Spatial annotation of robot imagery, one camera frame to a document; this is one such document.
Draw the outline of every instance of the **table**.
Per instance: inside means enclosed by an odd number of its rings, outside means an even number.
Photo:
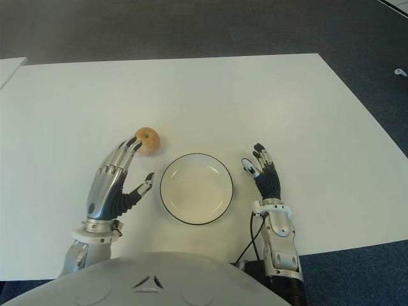
[[[236,259],[259,198],[240,160],[256,142],[275,160],[300,255],[407,238],[407,158],[317,54],[24,66],[2,90],[1,279],[58,275],[96,169],[142,126],[163,150],[134,158],[125,191],[158,179],[121,217],[113,256]],[[173,218],[159,195],[166,166],[191,152],[220,159],[234,183],[227,212],[203,226]]]
[[[0,59],[0,89],[6,85],[7,81],[13,76],[14,72],[26,62],[25,57],[14,59]]]

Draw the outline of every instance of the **apple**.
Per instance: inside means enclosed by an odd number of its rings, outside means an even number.
[[[138,149],[141,155],[151,155],[160,149],[159,134],[150,127],[143,127],[136,132],[137,140],[142,142],[142,146]]]

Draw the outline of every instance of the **black cable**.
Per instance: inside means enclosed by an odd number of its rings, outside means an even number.
[[[249,226],[249,231],[251,232],[251,241],[252,241],[252,245],[254,246],[254,251],[255,251],[255,255],[256,255],[256,260],[258,261],[260,267],[261,267],[261,271],[263,270],[263,265],[262,265],[262,261],[261,258],[259,258],[259,254],[258,254],[258,250],[256,248],[256,244],[255,244],[255,238],[254,238],[254,232],[252,230],[252,220],[254,219],[254,215],[251,215],[251,225]],[[262,215],[262,225],[265,222],[265,217]]]
[[[247,249],[251,246],[251,244],[253,243],[253,244],[255,245],[255,239],[256,239],[256,237],[258,237],[259,233],[261,233],[262,226],[263,226],[264,223],[265,223],[265,217],[262,216],[262,219],[263,219],[263,220],[262,220],[262,224],[261,224],[261,226],[259,227],[258,232],[256,233],[255,236],[253,236],[253,232],[252,232],[252,222],[253,222],[253,220],[254,220],[254,214],[251,213],[251,221],[250,221],[250,223],[249,223],[249,224],[250,224],[250,227],[251,227],[251,241],[248,243],[247,247],[242,251],[240,257],[238,257],[237,261],[234,263],[234,266],[237,266],[237,264],[238,264],[238,262],[240,261],[241,257],[245,254],[245,252],[246,252]],[[258,259],[258,258],[259,258],[258,251],[256,251],[255,254],[257,255],[257,259]]]

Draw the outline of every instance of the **small white object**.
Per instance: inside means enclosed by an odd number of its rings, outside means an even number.
[[[160,184],[161,199],[178,220],[205,224],[230,205],[233,185],[225,166],[206,154],[188,154],[172,162]]]
[[[402,70],[401,68],[396,69],[396,70],[394,71],[394,73],[395,73],[396,75],[402,75],[403,77],[408,77],[407,73],[406,73],[404,70]]]

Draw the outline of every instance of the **plate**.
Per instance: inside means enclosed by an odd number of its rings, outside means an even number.
[[[216,158],[187,154],[164,171],[160,195],[166,209],[188,224],[206,224],[219,218],[231,203],[233,184],[227,168]]]

